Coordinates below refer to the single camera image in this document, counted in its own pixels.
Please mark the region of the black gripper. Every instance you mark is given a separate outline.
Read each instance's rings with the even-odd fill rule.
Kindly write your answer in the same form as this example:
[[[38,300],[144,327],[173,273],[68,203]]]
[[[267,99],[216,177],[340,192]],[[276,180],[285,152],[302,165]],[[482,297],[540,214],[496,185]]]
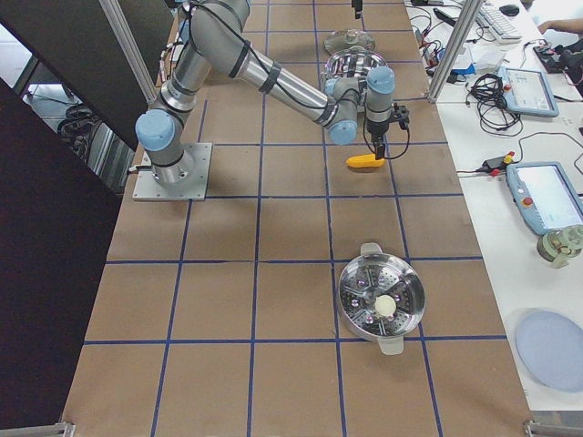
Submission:
[[[360,19],[363,13],[363,0],[351,0],[354,18]],[[384,135],[389,130],[390,121],[373,121],[366,119],[366,131],[370,134],[372,143],[372,153],[377,159],[385,159]]]

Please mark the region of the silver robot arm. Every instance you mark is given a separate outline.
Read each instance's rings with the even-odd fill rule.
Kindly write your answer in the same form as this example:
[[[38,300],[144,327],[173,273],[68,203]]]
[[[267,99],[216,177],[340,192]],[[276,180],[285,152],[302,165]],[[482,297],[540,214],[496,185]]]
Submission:
[[[372,141],[375,158],[383,159],[384,135],[396,120],[394,71],[380,63],[362,76],[331,79],[319,90],[252,47],[242,34],[250,12],[248,1],[190,2],[181,32],[186,43],[177,66],[159,90],[154,107],[135,125],[155,183],[177,188],[198,179],[198,161],[180,139],[212,69],[245,81],[303,114],[324,127],[336,145],[354,141],[357,114],[363,111],[364,136]]]

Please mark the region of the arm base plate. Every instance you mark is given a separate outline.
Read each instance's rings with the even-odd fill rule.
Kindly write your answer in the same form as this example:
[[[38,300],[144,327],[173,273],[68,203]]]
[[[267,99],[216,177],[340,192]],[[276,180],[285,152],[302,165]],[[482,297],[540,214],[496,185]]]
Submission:
[[[204,200],[207,192],[212,143],[187,143],[180,161],[170,167],[152,163],[144,152],[133,191],[136,201]]]

